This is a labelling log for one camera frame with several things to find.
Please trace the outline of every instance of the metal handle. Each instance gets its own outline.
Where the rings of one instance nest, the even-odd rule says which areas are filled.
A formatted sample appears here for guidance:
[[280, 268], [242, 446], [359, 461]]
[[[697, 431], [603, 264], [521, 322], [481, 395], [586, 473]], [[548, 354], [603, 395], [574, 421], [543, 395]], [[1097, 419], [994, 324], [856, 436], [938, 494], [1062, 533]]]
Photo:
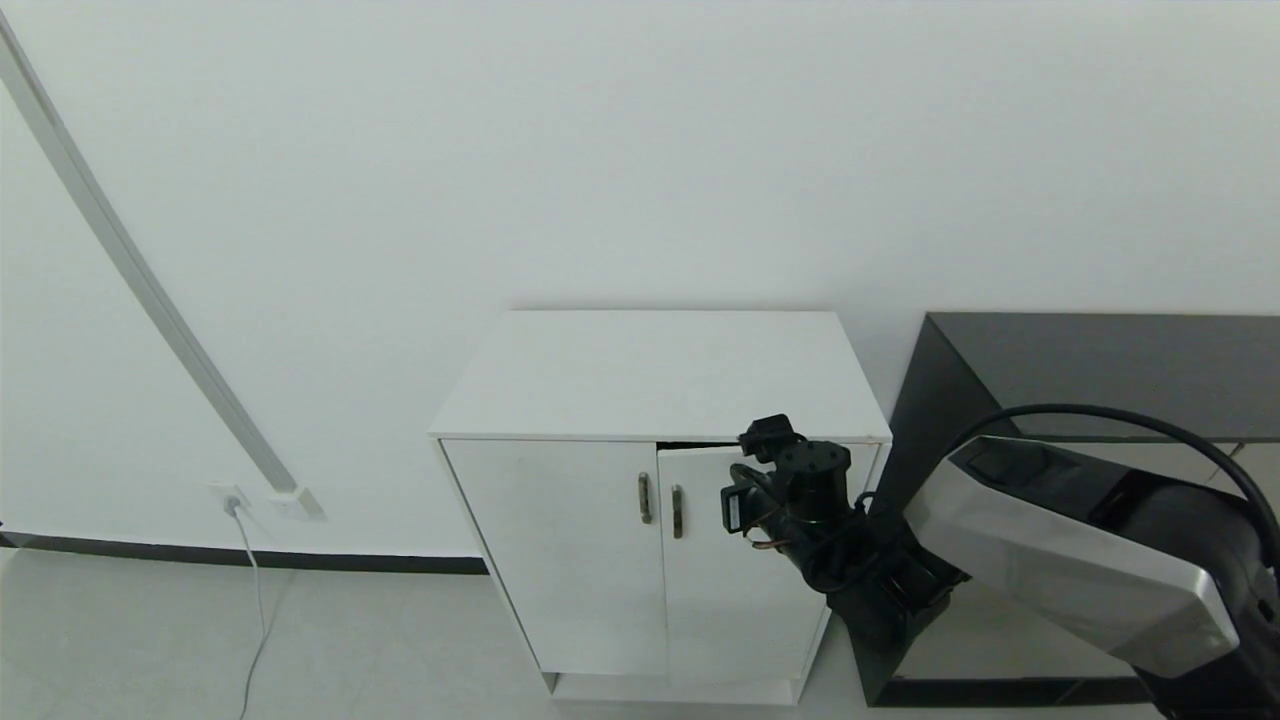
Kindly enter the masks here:
[[653, 512], [649, 511], [649, 473], [640, 473], [640, 521], [648, 525], [653, 523]]
[[685, 492], [680, 486], [671, 488], [671, 534], [676, 539], [685, 537]]

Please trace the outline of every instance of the cabinet top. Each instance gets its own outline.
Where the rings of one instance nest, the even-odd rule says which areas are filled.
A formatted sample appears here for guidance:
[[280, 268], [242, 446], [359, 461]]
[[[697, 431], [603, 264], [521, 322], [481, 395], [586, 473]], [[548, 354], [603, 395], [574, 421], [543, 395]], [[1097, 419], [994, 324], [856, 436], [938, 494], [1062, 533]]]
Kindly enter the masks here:
[[833, 313], [513, 311], [430, 433], [735, 442], [778, 413], [815, 439], [888, 439]]

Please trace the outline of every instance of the white cabinet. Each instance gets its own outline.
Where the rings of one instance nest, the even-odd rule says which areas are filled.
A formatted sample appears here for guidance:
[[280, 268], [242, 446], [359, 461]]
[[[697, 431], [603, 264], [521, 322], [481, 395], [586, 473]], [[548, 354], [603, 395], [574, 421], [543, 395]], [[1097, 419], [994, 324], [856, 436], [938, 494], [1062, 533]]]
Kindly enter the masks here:
[[852, 454], [888, 428], [829, 313], [509, 313], [431, 427], [553, 697], [794, 703], [829, 612], [721, 521], [737, 433], [786, 413]]
[[666, 674], [662, 534], [641, 523], [636, 489], [640, 473], [657, 477], [654, 446], [447, 439], [444, 451], [541, 669]]

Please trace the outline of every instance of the power cord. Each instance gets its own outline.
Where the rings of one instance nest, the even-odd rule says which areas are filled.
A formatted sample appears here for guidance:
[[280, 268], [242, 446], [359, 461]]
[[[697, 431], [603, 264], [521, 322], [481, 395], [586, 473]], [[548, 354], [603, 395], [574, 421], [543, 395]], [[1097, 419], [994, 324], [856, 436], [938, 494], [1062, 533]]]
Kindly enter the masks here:
[[248, 675], [244, 676], [244, 702], [241, 705], [239, 720], [244, 720], [244, 714], [248, 712], [248, 688], [253, 683], [253, 670], [257, 669], [257, 660], [262, 657], [262, 648], [266, 647], [266, 638], [270, 634], [270, 629], [266, 626], [266, 612], [262, 610], [262, 580], [257, 574], [257, 559], [253, 557], [253, 548], [248, 544], [248, 536], [244, 533], [244, 523], [239, 519], [239, 509], [242, 503], [238, 497], [228, 497], [227, 503], [223, 510], [236, 520], [236, 527], [239, 528], [241, 539], [244, 541], [244, 552], [248, 553], [248, 564], [253, 566], [253, 593], [257, 596], [257, 621], [262, 628], [262, 639], [257, 643], [257, 652], [253, 653], [253, 661], [248, 665]]

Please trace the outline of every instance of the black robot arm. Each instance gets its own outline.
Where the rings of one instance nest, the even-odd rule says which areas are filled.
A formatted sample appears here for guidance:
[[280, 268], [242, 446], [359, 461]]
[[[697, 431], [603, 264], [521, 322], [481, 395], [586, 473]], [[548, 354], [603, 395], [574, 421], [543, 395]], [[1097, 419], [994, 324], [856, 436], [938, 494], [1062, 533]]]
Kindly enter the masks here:
[[785, 415], [739, 441], [774, 470], [731, 469], [726, 530], [765, 533], [756, 547], [790, 559], [876, 652], [901, 660], [972, 575], [1129, 662], [1167, 717], [1280, 717], [1280, 553], [1247, 475], [1253, 503], [1034, 441], [964, 437], [890, 507], [873, 493], [850, 503], [847, 450]]

